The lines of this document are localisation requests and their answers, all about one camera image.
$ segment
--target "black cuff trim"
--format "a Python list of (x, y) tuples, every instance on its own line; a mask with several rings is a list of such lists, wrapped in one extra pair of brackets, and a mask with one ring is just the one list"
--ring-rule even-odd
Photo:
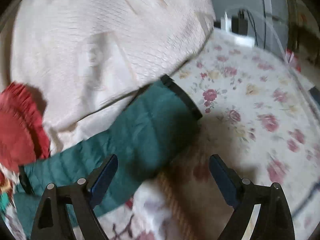
[(163, 85), (169, 88), (185, 103), (196, 120), (199, 120), (202, 117), (202, 114), (196, 104), (192, 101), (188, 94), (173, 81), (172, 78), (170, 78), (168, 75), (164, 75), (160, 78), (160, 80), (162, 81)]
[(19, 180), (22, 188), (28, 195), (34, 195), (33, 188), (31, 187), (30, 181), (28, 179), (28, 176), (26, 172), (24, 171), (23, 166), (19, 166)]

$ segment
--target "woven brown strap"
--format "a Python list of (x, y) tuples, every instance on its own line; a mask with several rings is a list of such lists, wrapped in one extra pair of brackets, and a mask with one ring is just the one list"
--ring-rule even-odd
[(175, 195), (173, 194), (172, 187), (165, 172), (161, 171), (156, 177), (156, 181), (164, 192), (169, 208), (172, 212), (172, 216), (176, 219), (180, 232), (184, 240), (197, 240), (191, 225), (187, 220), (184, 212), (182, 211)]

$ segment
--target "white cloth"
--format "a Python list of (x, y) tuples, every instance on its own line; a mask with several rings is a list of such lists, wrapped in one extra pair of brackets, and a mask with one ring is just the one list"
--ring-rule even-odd
[(201, 49), (213, 19), (211, 0), (23, 0), (11, 79), (42, 93), (53, 154), (106, 130), (130, 93)]

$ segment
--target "black strap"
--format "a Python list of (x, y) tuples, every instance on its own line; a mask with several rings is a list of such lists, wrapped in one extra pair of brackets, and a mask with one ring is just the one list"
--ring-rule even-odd
[(24, 171), (24, 167), (23, 166), (19, 166), (19, 180), (20, 180), (20, 184), (22, 186), (22, 188), (24, 189), (24, 191), (28, 194), (28, 195), (34, 195), (34, 191), (33, 188), (30, 184), (30, 181), (28, 179), (28, 176), (26, 174), (26, 172)]
[(188, 94), (173, 81), (172, 78), (170, 78), (168, 75), (164, 75), (160, 78), (160, 80), (162, 81), (163, 85), (169, 88), (185, 103), (196, 120), (199, 120), (202, 117), (202, 114), (196, 104), (192, 101)]

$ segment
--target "white cable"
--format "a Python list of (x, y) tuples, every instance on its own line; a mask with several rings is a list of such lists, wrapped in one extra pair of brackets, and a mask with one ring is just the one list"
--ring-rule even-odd
[(269, 22), (267, 21), (267, 19), (266, 19), (263, 15), (261, 15), (260, 13), (258, 13), (258, 12), (255, 11), (255, 10), (251, 10), (248, 6), (245, 6), (245, 5), (238, 5), (238, 4), (237, 4), (237, 5), (233, 5), (233, 6), (231, 6), (231, 7), (228, 7), (228, 8), (225, 10), (225, 14), (227, 14), (228, 11), (233, 10), (233, 9), (237, 9), (237, 10), (245, 9), (245, 10), (248, 10), (248, 11), (250, 11), (251, 13), (254, 13), (254, 14), (255, 14), (258, 18), (260, 18), (262, 21), (264, 21), (264, 22), (266, 23), (266, 25), (268, 25), (268, 27), (270, 28), (271, 32), (272, 32), (273, 35), (275, 36), (276, 41), (277, 41), (277, 43), (278, 43), (278, 45), (279, 45), (279, 47), (280, 47), (280, 51), (281, 51), (282, 57), (283, 57), (283, 59), (284, 59), (284, 62), (285, 62), (286, 65), (288, 66), (288, 65), (289, 65), (289, 62), (288, 62), (288, 60), (287, 60), (286, 54), (285, 54), (284, 49), (283, 49), (283, 47), (282, 47), (281, 41), (280, 41), (280, 39), (279, 39), (279, 36), (278, 36), (278, 34), (276, 33), (275, 29), (273, 28), (272, 24), (269, 23)]

